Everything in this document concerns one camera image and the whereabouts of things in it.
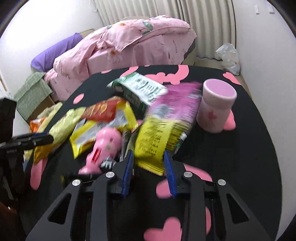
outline white plastic bag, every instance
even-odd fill
[[[233,75],[239,75],[239,54],[235,47],[230,44],[224,44],[216,50],[216,53],[223,60],[222,66]]]

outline curtain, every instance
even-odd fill
[[[232,0],[95,0],[105,26],[128,16],[167,15],[186,21],[197,34],[197,55],[220,59],[215,51],[235,46]]]

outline green leaf print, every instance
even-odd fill
[[[151,32],[151,31],[148,30],[148,31],[146,31],[146,32],[143,32],[143,33],[142,33],[142,36],[144,36],[145,34],[147,34],[147,33],[149,33],[149,32]]]
[[[148,28],[150,31],[153,30],[153,26],[149,22],[143,22],[146,28]]]

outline orange package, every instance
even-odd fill
[[[30,132],[36,133],[46,117],[30,121]]]
[[[124,99],[114,96],[110,99],[100,101],[95,105],[87,107],[81,116],[81,119],[110,122],[114,120],[116,114],[116,106],[120,102],[125,102]]]

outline light switch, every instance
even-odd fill
[[[271,5],[271,3],[267,2],[267,9],[270,14],[274,14],[274,7]]]
[[[258,5],[255,5],[255,13],[256,13],[256,14],[260,14],[260,12],[259,12],[259,8],[258,8]]]

